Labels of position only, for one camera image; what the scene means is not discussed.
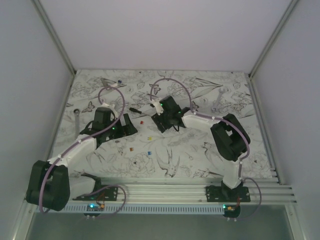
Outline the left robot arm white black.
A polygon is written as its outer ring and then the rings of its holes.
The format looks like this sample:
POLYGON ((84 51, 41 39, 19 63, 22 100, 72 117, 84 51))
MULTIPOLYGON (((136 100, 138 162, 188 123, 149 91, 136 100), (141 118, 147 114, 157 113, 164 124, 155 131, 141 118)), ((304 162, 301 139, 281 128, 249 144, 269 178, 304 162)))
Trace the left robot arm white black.
POLYGON ((98 200, 102 195, 102 188, 98 185, 100 179, 87 173, 72 177, 72 171, 103 143, 137 132, 127 113, 117 113, 112 107, 97 108, 93 120, 79 133, 71 146, 47 161, 38 160, 34 163, 26 201, 42 209, 61 211, 69 200, 78 197, 98 200))

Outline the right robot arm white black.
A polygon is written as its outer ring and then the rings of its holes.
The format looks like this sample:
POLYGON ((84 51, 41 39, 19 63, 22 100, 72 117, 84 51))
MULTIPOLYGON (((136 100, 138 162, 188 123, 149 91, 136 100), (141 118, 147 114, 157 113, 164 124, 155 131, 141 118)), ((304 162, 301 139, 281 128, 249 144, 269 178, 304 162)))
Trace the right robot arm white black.
POLYGON ((221 195, 226 202, 234 202, 240 195, 238 187, 242 184, 241 155, 250 153, 251 141, 238 119, 230 113, 216 117, 191 110, 190 107, 181 108, 172 96, 152 99, 151 105, 156 110, 151 119, 161 133, 172 127, 181 127, 212 134, 224 164, 221 195))

